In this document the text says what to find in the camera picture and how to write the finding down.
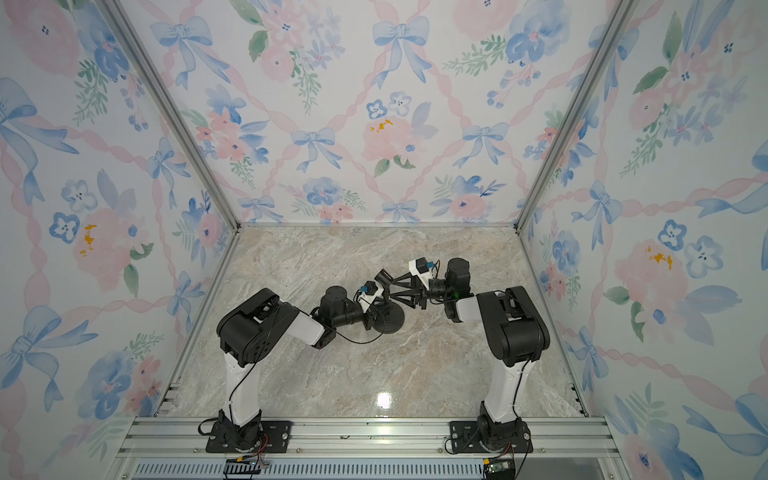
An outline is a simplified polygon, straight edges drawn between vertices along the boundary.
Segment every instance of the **circular black base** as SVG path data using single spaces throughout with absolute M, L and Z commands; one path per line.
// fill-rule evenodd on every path
M 388 302 L 385 304 L 374 305 L 373 311 L 373 329 L 381 333 L 394 333 L 400 330 L 406 322 L 406 314 L 402 307 L 397 303 Z

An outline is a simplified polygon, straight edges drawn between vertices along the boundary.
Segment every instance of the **vent grille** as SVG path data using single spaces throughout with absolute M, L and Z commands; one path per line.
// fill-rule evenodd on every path
M 269 459 L 259 478 L 482 478 L 482 460 L 462 458 L 308 458 Z M 225 463 L 221 459 L 143 458 L 136 480 L 188 478 L 250 478 L 255 465 Z

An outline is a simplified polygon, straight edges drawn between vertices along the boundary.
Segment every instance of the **floral wallpaper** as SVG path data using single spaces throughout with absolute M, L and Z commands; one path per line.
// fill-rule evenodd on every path
M 768 478 L 766 21 L 641 0 L 525 232 L 635 480 Z
M 243 222 L 510 223 L 615 6 L 587 4 L 123 6 Z
M 0 41 L 0 477 L 102 478 L 231 230 L 93 3 L 4 0 Z

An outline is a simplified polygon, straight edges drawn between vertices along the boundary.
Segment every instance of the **gray marble surface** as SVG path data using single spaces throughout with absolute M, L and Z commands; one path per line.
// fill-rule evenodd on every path
M 309 312 L 328 286 L 352 296 L 386 268 L 407 272 L 409 260 L 469 261 L 472 291 L 522 285 L 544 315 L 541 296 L 514 231 L 497 227 L 248 227 L 202 326 L 172 416 L 212 416 L 224 398 L 222 316 L 263 287 Z M 405 308 L 406 324 L 369 345 L 336 337 L 318 350 L 284 336 L 264 360 L 260 403 L 265 416 L 472 417 L 491 382 L 482 325 L 452 323 L 441 306 Z M 340 327 L 351 339 L 378 333 Z M 576 416 L 570 377 L 552 342 L 518 398 L 523 416 Z

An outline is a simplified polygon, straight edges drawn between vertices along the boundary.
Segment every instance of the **black mounting plate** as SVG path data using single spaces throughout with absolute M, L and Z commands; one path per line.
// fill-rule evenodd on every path
M 264 433 L 268 438 L 266 448 L 262 453 L 285 453 L 288 451 L 288 440 L 290 439 L 291 422 L 285 420 L 272 421 L 265 420 L 261 422 Z M 214 427 L 210 430 L 208 444 L 205 445 L 205 451 L 208 453 L 245 453 L 239 452 L 227 442 L 224 434 L 224 428 L 219 422 L 214 422 Z
M 482 443 L 482 435 L 478 431 L 477 422 L 449 422 L 450 437 L 451 437 L 451 452 L 461 453 L 491 453 L 499 454 L 506 448 L 506 443 L 496 449 L 487 448 Z M 515 446 L 515 452 L 528 453 L 533 452 L 533 445 L 531 440 L 526 440 L 523 435 L 528 433 L 528 438 L 531 438 L 531 431 L 525 426 L 525 429 L 517 432 L 508 441 Z

